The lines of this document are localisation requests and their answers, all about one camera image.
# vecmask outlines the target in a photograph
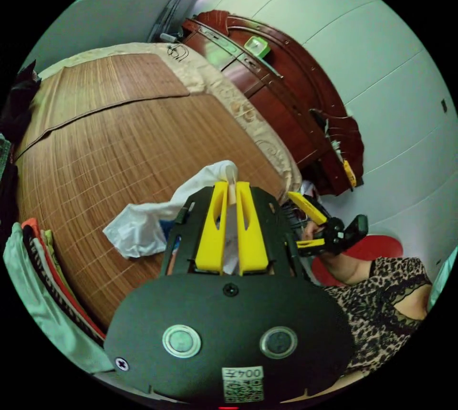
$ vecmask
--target bed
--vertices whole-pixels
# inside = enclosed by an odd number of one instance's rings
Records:
[[[205,165],[275,195],[299,170],[247,98],[204,57],[131,43],[39,73],[32,122],[16,148],[20,220],[51,229],[62,270],[102,328],[125,296],[157,277],[163,256],[126,260],[102,233],[128,203],[163,202]]]

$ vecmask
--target hand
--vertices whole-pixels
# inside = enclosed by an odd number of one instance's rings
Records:
[[[302,232],[303,240],[313,240],[316,233],[321,232],[324,227],[320,227],[317,223],[309,221]]]
[[[317,234],[318,232],[321,232],[323,229],[324,227],[320,227],[317,223],[313,221],[309,221],[307,225],[305,226],[304,231],[302,232],[302,239],[303,240],[313,240],[315,237],[315,234]],[[331,252],[323,252],[318,257],[325,258],[325,259],[333,259],[335,257],[335,254],[332,254]]]

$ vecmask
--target red chair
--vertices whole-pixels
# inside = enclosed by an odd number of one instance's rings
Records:
[[[345,254],[362,261],[374,261],[379,257],[402,257],[404,250],[402,244],[396,238],[386,235],[368,235],[355,246],[347,250]],[[315,278],[325,286],[344,286],[343,283],[337,281],[328,272],[320,259],[313,260],[312,272]]]

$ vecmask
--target person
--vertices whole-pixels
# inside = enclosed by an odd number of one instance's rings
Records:
[[[312,240],[321,228],[309,221],[302,234]],[[432,283],[420,259],[355,259],[344,253],[318,256],[343,286],[325,290],[348,316],[355,353],[344,375],[327,390],[291,401],[312,399],[354,383],[377,370],[406,344],[426,318]]]

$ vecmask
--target dark red wooden furniture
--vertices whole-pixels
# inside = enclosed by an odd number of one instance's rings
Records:
[[[226,11],[204,12],[182,25],[183,44],[203,55],[239,88],[282,138],[305,178],[321,194],[340,195],[350,182],[331,142],[311,115],[329,119],[329,134],[357,178],[364,146],[357,123],[318,63],[286,34]],[[261,61],[243,47],[253,35],[271,51]]]

